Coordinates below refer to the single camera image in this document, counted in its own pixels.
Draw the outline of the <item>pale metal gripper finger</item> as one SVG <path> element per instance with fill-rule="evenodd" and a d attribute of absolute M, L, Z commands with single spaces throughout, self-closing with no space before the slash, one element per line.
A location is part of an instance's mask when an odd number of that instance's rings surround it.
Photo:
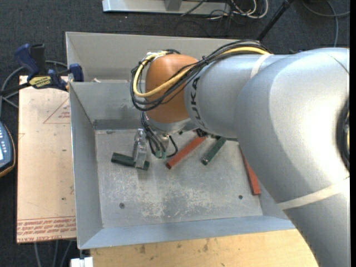
<path fill-rule="evenodd" d="M 135 135 L 133 156 L 135 161 L 144 160 L 144 131 L 141 128 L 137 130 Z"/>
<path fill-rule="evenodd" d="M 139 141 L 136 145 L 136 152 L 135 152 L 135 166 L 138 168 L 143 168 L 147 156 L 147 146 L 145 143 Z"/>

